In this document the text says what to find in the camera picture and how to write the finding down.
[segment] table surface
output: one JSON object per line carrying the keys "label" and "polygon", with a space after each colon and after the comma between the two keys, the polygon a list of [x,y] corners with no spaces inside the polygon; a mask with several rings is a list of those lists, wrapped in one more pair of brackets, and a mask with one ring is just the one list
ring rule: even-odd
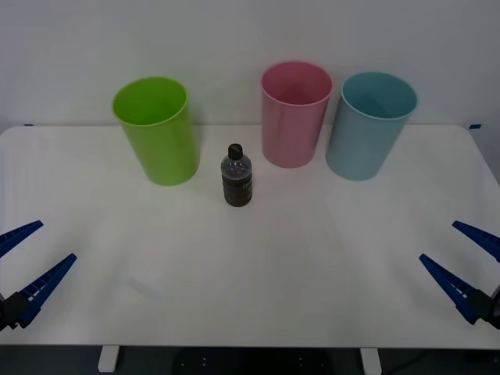
{"label": "table surface", "polygon": [[[352,182],[324,152],[286,170],[259,126],[198,128],[188,182],[146,180],[118,126],[17,127],[0,137],[0,230],[45,224],[0,261],[12,294],[70,252],[73,268],[25,330],[0,344],[500,348],[421,265],[427,253],[487,293],[500,265],[452,228],[500,233],[500,187],[469,133],[408,126],[380,174]],[[232,142],[254,197],[223,199]]]}

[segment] black bottle cap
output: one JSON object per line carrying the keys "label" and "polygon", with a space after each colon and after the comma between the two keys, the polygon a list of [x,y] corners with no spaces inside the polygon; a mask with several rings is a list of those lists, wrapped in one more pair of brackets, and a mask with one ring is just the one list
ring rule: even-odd
{"label": "black bottle cap", "polygon": [[227,148],[227,156],[231,160],[239,160],[243,157],[243,148],[238,143],[233,143]]}

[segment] white wall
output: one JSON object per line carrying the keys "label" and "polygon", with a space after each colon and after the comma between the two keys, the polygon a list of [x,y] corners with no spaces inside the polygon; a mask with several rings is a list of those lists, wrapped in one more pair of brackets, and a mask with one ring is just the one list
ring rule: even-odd
{"label": "white wall", "polygon": [[199,123],[258,123],[262,71],[308,59],[337,87],[405,77],[413,122],[481,122],[492,148],[499,16],[498,0],[2,0],[0,123],[112,123],[114,93],[156,74],[187,86]]}

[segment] floor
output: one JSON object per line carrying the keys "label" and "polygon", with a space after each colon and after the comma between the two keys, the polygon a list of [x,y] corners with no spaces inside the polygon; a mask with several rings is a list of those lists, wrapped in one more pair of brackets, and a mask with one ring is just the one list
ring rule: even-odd
{"label": "floor", "polygon": [[[179,348],[121,348],[116,375],[168,375]],[[99,347],[0,346],[1,375],[97,375]],[[498,375],[500,352],[452,350],[380,350],[384,373],[398,375]],[[359,351],[331,349],[330,362],[336,375],[362,375]],[[419,362],[393,373],[402,363],[416,357]]]}

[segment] plastic bottle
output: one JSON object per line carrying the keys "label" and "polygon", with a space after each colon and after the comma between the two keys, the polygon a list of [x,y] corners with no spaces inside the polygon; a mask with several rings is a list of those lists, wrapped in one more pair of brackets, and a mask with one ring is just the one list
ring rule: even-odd
{"label": "plastic bottle", "polygon": [[233,143],[220,164],[224,198],[233,207],[242,207],[252,199],[252,162],[243,154],[243,148]]}

